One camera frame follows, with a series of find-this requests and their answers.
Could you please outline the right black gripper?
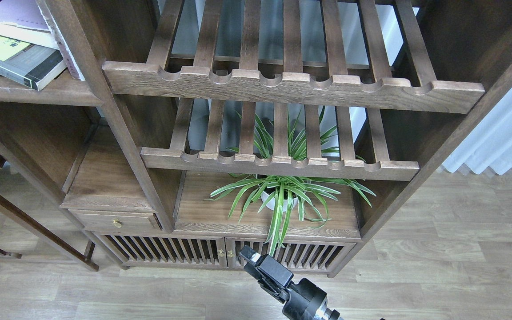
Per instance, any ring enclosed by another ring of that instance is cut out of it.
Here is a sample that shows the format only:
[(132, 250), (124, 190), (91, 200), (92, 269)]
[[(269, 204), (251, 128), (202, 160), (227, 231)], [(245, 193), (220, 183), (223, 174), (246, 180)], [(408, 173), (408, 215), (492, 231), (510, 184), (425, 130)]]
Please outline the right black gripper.
[(290, 320), (328, 320), (327, 294), (307, 278), (292, 281), (293, 273), (270, 255), (260, 255), (245, 245), (239, 256), (244, 259), (246, 271), (260, 287), (283, 304), (283, 314)]

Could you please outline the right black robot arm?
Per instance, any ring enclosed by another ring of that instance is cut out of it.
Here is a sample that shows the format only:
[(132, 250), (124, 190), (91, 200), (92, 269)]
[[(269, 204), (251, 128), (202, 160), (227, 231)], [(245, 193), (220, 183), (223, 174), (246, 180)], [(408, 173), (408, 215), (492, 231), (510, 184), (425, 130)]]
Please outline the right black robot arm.
[(327, 294), (307, 278), (292, 281), (293, 273), (272, 256), (260, 255), (245, 245), (240, 256), (247, 264), (244, 270), (262, 289), (283, 304), (283, 314), (290, 320), (339, 320), (340, 313), (327, 308)]

